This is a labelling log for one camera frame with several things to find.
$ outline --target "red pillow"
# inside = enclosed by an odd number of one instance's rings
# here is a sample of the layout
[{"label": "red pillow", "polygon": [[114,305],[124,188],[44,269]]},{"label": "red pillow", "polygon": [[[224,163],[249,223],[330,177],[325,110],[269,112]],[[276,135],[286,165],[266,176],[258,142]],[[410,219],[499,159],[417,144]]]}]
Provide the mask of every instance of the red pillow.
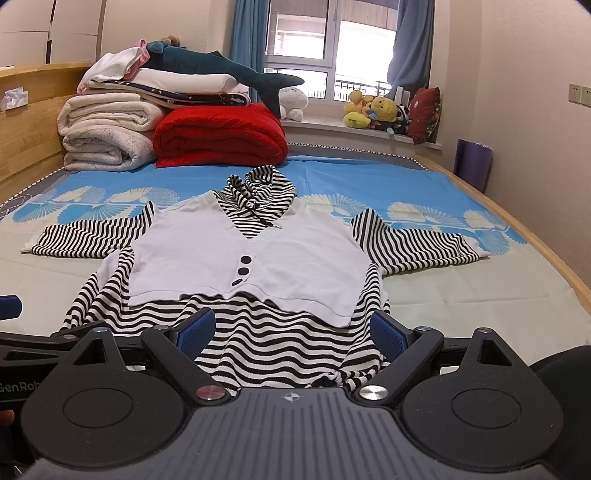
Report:
[{"label": "red pillow", "polygon": [[439,88],[421,88],[410,102],[410,119],[407,135],[415,144],[429,140],[439,123],[441,93]]},{"label": "red pillow", "polygon": [[261,103],[201,105],[168,114],[154,132],[156,168],[223,163],[278,165],[287,156],[285,133]]}]

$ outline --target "white vest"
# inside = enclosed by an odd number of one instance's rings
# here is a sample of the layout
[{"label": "white vest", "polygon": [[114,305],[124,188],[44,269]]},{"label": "white vest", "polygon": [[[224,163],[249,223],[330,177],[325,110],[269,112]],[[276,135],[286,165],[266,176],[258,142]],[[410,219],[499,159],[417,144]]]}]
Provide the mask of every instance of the white vest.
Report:
[{"label": "white vest", "polygon": [[349,225],[295,198],[277,227],[243,236],[213,192],[155,212],[132,242],[129,305],[247,292],[281,310],[346,327],[371,263]]}]

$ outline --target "plush toy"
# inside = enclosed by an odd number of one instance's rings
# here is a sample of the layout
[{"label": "plush toy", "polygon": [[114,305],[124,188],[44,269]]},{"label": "plush toy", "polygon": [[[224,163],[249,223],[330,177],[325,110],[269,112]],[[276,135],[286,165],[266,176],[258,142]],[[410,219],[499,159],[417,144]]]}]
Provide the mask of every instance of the plush toy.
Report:
[{"label": "plush toy", "polygon": [[371,102],[369,117],[380,122],[395,122],[398,118],[398,107],[394,100],[386,97],[376,97]]},{"label": "plush toy", "polygon": [[343,123],[351,128],[367,128],[371,120],[359,112],[349,112],[343,118]]},{"label": "plush toy", "polygon": [[353,90],[349,94],[349,103],[346,103],[343,107],[345,114],[351,112],[362,113],[362,108],[365,106],[363,102],[363,93],[361,90]]},{"label": "plush toy", "polygon": [[168,37],[161,38],[160,41],[166,43],[166,45],[168,45],[169,47],[181,46],[181,41],[178,39],[178,37],[175,37],[174,35],[169,35]]},{"label": "plush toy", "polygon": [[372,120],[370,128],[388,132],[390,135],[406,135],[408,133],[408,127],[412,123],[412,120],[409,118],[408,108],[402,105],[397,105],[397,117],[395,121],[378,120],[377,114],[373,111],[369,112],[369,117]]},{"label": "plush toy", "polygon": [[144,68],[189,75],[227,73],[232,75],[238,83],[254,88],[261,101],[277,118],[280,117],[279,90],[304,83],[303,79],[294,75],[256,72],[228,60],[218,51],[200,53],[172,47],[160,40],[148,43],[147,48],[150,59],[144,64]]},{"label": "plush toy", "polygon": [[302,111],[308,105],[308,97],[296,87],[287,87],[279,90],[279,109],[281,119],[295,120],[301,122],[304,119]]}]

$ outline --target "blue bed sheet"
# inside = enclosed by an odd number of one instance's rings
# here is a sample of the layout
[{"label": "blue bed sheet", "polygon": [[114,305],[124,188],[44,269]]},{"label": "blue bed sheet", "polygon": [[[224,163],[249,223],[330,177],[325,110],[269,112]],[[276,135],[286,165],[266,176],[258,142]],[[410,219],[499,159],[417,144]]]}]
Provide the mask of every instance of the blue bed sheet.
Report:
[{"label": "blue bed sheet", "polygon": [[[68,176],[14,212],[12,221],[32,222],[57,213],[58,223],[137,215],[152,200],[159,207],[221,189],[231,174],[249,167],[200,166],[135,172],[84,171]],[[393,228],[424,228],[477,238],[494,255],[509,253],[524,239],[503,220],[451,184],[440,173],[370,160],[290,157],[279,170],[305,201],[345,221],[367,207]]]}]

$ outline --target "striped sleeve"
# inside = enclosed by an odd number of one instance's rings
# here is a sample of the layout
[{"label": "striped sleeve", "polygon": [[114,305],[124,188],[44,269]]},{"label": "striped sleeve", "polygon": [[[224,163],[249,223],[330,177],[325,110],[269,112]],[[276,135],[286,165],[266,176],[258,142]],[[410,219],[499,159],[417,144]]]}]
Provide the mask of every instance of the striped sleeve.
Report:
[{"label": "striped sleeve", "polygon": [[353,237],[386,275],[419,268],[461,265],[486,253],[478,242],[459,233],[390,228],[372,209],[351,220]]},{"label": "striped sleeve", "polygon": [[154,221],[154,211],[154,204],[148,202],[133,218],[78,220],[67,225],[50,225],[23,251],[46,257],[105,258],[146,233]]}]

